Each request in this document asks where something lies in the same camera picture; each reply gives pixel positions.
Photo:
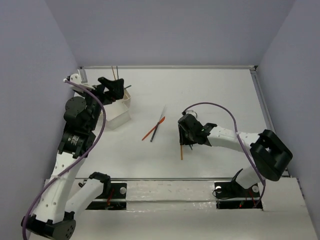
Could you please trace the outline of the steel knife black handle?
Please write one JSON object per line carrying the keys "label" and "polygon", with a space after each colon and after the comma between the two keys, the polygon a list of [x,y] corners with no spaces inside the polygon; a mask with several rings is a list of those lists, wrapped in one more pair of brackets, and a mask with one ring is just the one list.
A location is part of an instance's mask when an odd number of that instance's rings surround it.
{"label": "steel knife black handle", "polygon": [[157,131],[159,125],[160,125],[160,121],[161,121],[162,118],[164,117],[165,110],[166,110],[166,105],[164,105],[163,110],[162,110],[161,115],[160,115],[160,118],[159,118],[159,121],[158,121],[157,124],[155,125],[155,129],[154,129],[154,131],[153,131],[153,133],[152,133],[152,136],[151,136],[151,139],[150,139],[150,142],[151,142],[151,143],[152,143],[153,140],[154,140],[154,137],[155,137],[155,135],[156,135],[156,131]]}

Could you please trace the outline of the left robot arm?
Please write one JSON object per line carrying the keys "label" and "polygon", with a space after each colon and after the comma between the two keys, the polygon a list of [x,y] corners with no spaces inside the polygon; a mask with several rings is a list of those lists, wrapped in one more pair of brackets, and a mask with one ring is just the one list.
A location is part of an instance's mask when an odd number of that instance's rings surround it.
{"label": "left robot arm", "polygon": [[97,197],[113,195],[110,176],[94,172],[77,193],[69,196],[80,168],[104,132],[104,106],[124,97],[124,79],[100,77],[94,86],[75,83],[71,76],[63,81],[73,87],[77,96],[65,104],[65,126],[49,181],[21,221],[24,240],[28,239],[28,232],[49,240],[69,240],[77,219],[90,203]]}

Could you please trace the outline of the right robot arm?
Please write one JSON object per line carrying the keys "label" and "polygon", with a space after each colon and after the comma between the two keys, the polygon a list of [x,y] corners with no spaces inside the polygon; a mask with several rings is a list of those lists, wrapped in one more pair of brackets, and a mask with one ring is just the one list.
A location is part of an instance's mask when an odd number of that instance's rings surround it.
{"label": "right robot arm", "polygon": [[293,154],[271,130],[261,133],[238,132],[215,123],[202,125],[194,115],[186,113],[178,120],[180,145],[206,145],[242,152],[252,161],[240,169],[226,190],[242,196],[253,185],[269,180],[279,181]]}

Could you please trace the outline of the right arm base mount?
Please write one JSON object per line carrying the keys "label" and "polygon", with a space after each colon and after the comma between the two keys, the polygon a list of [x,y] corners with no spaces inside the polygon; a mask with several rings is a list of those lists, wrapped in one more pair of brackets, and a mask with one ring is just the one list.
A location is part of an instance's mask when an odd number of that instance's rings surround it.
{"label": "right arm base mount", "polygon": [[212,195],[216,199],[218,210],[242,210],[242,209],[262,209],[260,199],[260,189],[257,184],[249,189],[241,189],[234,193],[227,189],[230,182],[218,181],[214,183]]}

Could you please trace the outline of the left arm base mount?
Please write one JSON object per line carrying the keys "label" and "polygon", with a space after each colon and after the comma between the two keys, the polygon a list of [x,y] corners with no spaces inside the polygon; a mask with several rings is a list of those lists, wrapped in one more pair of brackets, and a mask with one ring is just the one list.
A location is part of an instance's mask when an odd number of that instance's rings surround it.
{"label": "left arm base mount", "polygon": [[121,211],[127,209],[127,183],[112,182],[109,196],[96,197],[86,210],[98,211]]}

